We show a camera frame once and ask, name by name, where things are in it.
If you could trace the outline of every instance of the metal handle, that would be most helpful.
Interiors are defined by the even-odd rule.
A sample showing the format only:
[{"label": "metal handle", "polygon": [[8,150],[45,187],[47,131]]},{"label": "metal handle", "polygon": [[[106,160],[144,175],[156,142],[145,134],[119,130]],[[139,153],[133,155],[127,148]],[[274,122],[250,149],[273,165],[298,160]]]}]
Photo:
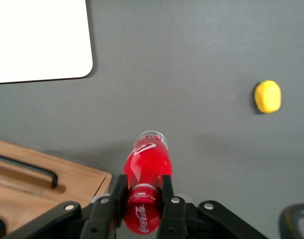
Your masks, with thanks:
[{"label": "metal handle", "polygon": [[29,170],[32,170],[32,171],[35,171],[38,173],[46,174],[52,178],[51,188],[55,188],[58,185],[58,175],[53,171],[50,171],[48,169],[44,169],[44,168],[41,168],[41,167],[38,167],[35,165],[31,165],[29,163],[21,162],[16,159],[8,158],[8,157],[2,156],[2,155],[0,155],[0,161],[10,163],[12,165],[16,165],[19,167],[23,167],[23,168],[26,168],[26,169],[29,169]]}]

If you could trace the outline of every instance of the coca-cola logo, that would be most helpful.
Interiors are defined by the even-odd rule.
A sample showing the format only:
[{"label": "coca-cola logo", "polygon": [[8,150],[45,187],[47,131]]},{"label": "coca-cola logo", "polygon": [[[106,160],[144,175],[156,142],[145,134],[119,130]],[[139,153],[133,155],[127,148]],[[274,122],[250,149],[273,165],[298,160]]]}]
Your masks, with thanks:
[{"label": "coca-cola logo", "polygon": [[135,207],[135,215],[140,221],[140,226],[138,229],[143,233],[148,233],[150,230],[147,227],[147,217],[144,204],[142,204],[140,207]]},{"label": "coca-cola logo", "polygon": [[154,148],[154,147],[156,147],[156,144],[154,144],[154,143],[145,143],[145,144],[142,144],[141,146],[138,146],[135,149],[133,149],[132,152],[134,152],[133,155],[135,156],[147,149]]}]

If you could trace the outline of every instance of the bottle cap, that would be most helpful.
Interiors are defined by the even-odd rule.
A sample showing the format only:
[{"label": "bottle cap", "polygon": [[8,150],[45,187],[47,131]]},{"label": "bottle cap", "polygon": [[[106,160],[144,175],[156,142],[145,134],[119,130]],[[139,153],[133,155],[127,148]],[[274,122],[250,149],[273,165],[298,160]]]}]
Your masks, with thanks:
[{"label": "bottle cap", "polygon": [[161,220],[160,193],[149,184],[132,188],[127,196],[124,222],[132,232],[147,235],[158,229]]}]

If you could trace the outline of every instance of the screw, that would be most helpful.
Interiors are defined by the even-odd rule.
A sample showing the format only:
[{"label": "screw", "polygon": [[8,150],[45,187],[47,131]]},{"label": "screw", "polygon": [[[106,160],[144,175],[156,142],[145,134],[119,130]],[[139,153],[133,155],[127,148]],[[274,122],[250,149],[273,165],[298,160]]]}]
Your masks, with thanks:
[{"label": "screw", "polygon": [[107,203],[108,201],[110,201],[109,198],[102,198],[100,202],[101,202],[102,204],[105,204],[105,203]]},{"label": "screw", "polygon": [[73,205],[73,204],[70,204],[70,205],[65,206],[64,210],[70,211],[70,210],[72,210],[73,208],[74,208],[74,205]]},{"label": "screw", "polygon": [[174,197],[174,198],[171,199],[172,203],[179,203],[180,201],[181,200],[179,198],[177,198],[177,197]]},{"label": "screw", "polygon": [[205,203],[205,205],[203,207],[206,208],[207,210],[212,210],[213,209],[213,204]]}]

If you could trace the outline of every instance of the plastic bottle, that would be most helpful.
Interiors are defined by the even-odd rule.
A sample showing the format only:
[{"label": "plastic bottle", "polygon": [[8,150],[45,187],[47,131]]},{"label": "plastic bottle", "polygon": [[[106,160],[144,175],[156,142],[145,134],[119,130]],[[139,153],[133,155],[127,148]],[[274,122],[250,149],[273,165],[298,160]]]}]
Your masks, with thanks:
[{"label": "plastic bottle", "polygon": [[137,234],[158,229],[161,220],[162,175],[173,174],[165,137],[157,131],[140,135],[124,167],[129,193],[124,222]]}]

